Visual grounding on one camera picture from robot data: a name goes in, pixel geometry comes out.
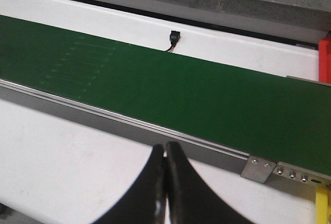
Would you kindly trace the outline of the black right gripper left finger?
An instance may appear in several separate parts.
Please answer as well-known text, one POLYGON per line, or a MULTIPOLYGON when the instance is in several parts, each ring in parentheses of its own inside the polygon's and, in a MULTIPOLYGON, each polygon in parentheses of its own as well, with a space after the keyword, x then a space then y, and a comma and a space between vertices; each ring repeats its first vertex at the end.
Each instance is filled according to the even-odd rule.
POLYGON ((164 148, 157 144, 126 193, 95 223, 164 223, 164 148))

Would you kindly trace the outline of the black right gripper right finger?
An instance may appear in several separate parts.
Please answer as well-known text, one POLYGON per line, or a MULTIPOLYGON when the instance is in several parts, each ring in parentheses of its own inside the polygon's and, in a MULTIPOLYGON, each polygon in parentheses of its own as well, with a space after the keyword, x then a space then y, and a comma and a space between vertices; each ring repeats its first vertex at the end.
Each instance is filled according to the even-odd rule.
POLYGON ((179 143, 167 143, 166 153, 171 223, 252 223, 205 183, 179 143))

